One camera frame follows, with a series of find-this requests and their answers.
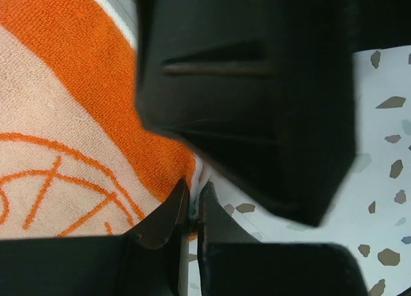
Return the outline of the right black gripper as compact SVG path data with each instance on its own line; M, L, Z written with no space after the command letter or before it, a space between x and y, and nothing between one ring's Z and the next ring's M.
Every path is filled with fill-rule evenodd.
M318 226L355 153L356 52L410 0L136 0L135 107L270 213Z

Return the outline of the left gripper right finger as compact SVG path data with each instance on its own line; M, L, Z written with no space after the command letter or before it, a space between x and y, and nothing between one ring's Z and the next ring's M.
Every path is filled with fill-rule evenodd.
M202 295L367 295L356 259L334 243L262 243L219 204L212 182L200 195Z

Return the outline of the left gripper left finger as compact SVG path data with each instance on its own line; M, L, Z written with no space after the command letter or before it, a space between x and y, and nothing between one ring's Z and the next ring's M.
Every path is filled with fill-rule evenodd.
M124 234L1 242L2 295L186 295L185 181Z

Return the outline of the orange Doraemon towel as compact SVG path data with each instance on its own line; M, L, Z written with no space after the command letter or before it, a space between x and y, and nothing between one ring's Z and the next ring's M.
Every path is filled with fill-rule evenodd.
M121 234L209 168L134 110L133 0L1 0L1 238Z

